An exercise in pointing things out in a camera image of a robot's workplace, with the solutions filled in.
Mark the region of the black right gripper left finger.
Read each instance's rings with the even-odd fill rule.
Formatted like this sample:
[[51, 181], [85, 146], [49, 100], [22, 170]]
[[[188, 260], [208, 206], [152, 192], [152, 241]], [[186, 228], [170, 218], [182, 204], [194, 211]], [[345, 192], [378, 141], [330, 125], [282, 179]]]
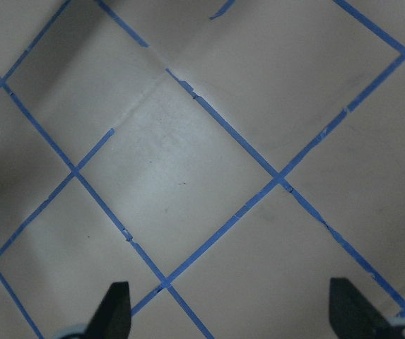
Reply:
[[88, 323], [84, 338], [127, 339], [131, 330], [129, 283], [110, 285], [99, 307]]

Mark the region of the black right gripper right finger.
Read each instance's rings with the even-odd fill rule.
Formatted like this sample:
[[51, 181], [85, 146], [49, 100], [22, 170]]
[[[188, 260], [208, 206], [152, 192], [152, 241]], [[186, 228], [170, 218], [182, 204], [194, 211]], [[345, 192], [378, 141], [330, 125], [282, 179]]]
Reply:
[[393, 326], [347, 278], [329, 282], [329, 324], [337, 338], [395, 338]]

